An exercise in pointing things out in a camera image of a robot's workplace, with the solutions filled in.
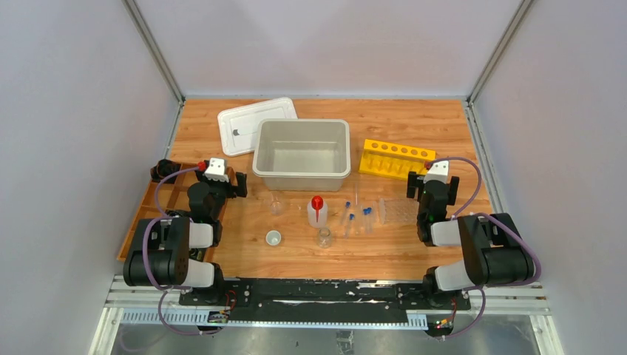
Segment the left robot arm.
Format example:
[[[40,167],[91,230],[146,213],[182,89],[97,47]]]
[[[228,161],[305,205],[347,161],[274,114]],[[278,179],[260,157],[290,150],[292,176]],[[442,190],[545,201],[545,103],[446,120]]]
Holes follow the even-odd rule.
[[[163,159],[150,174],[157,190],[173,186],[187,174],[197,181],[186,191],[187,210],[159,208],[159,216],[138,221],[123,265],[124,282],[131,287],[187,291],[193,299],[219,305],[230,295],[221,267],[196,260],[191,253],[219,245],[227,203],[248,194],[247,174],[235,171],[222,158],[202,160],[188,168]]]

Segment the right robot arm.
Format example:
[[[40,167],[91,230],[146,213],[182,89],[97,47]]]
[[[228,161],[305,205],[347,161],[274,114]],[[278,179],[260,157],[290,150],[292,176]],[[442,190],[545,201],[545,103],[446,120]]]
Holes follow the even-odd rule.
[[[434,266],[422,280],[422,298],[431,308],[442,308],[452,295],[483,286],[524,285],[534,282],[538,267],[521,242],[507,213],[448,217],[454,204],[458,177],[436,177],[409,172],[407,197],[417,200],[417,235],[429,247],[458,246],[458,262]]]

